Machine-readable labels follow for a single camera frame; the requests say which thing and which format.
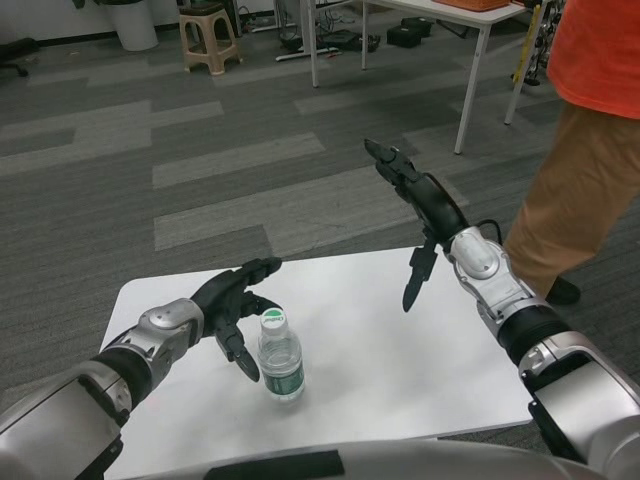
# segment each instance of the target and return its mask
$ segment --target stool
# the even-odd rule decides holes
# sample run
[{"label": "stool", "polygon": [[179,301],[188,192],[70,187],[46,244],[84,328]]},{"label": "stool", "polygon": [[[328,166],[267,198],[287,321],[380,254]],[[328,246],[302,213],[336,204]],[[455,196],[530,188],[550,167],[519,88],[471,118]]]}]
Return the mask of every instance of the stool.
[{"label": "stool", "polygon": [[[226,24],[227,33],[229,34],[228,42],[218,42],[216,39],[214,27],[219,20],[224,21]],[[189,23],[200,27],[202,35],[200,43],[193,46],[193,49],[189,48],[189,40],[187,38],[187,25]],[[191,67],[196,63],[206,63],[209,66],[211,75],[222,75],[226,59],[236,57],[238,62],[242,63],[236,37],[233,35],[233,28],[222,3],[196,3],[191,7],[181,8],[180,38],[182,39],[184,69],[187,72],[190,72]]]}]

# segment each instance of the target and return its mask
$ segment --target black box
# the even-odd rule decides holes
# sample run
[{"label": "black box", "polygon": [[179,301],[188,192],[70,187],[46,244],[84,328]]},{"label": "black box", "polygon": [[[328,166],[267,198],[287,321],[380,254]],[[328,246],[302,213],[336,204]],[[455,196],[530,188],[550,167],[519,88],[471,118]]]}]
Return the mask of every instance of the black box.
[{"label": "black box", "polygon": [[387,30],[387,43],[389,45],[396,45],[398,47],[413,48],[416,45],[420,45],[422,41],[422,35],[420,30],[415,28],[403,27],[398,25],[397,27]]},{"label": "black box", "polygon": [[420,30],[420,35],[422,38],[426,38],[431,35],[431,26],[433,22],[428,18],[424,17],[409,17],[403,18],[400,25],[408,28],[415,28],[416,30]]}]

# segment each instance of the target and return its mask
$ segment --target plastic bottle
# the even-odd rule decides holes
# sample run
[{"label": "plastic bottle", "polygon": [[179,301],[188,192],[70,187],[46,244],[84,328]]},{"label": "plastic bottle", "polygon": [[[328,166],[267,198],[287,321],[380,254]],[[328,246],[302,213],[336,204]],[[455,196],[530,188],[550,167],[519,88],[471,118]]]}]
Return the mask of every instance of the plastic bottle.
[{"label": "plastic bottle", "polygon": [[302,347],[280,308],[270,308],[260,317],[258,362],[271,396],[281,402],[296,400],[304,390]]}]

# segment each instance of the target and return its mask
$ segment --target black shoe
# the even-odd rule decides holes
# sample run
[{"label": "black shoe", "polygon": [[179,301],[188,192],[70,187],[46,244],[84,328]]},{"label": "black shoe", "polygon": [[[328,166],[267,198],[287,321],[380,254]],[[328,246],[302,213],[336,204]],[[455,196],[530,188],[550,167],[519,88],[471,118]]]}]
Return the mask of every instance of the black shoe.
[{"label": "black shoe", "polygon": [[551,305],[573,305],[580,300],[580,289],[562,277],[556,278],[546,298]]}]

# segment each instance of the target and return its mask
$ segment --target khaki pants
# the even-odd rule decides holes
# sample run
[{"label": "khaki pants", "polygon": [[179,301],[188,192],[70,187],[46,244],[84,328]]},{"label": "khaki pants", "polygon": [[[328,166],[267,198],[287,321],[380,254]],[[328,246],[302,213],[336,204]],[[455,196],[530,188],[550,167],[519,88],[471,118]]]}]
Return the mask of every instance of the khaki pants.
[{"label": "khaki pants", "polygon": [[514,272],[545,297],[593,257],[640,192],[640,120],[566,104],[505,247]]}]

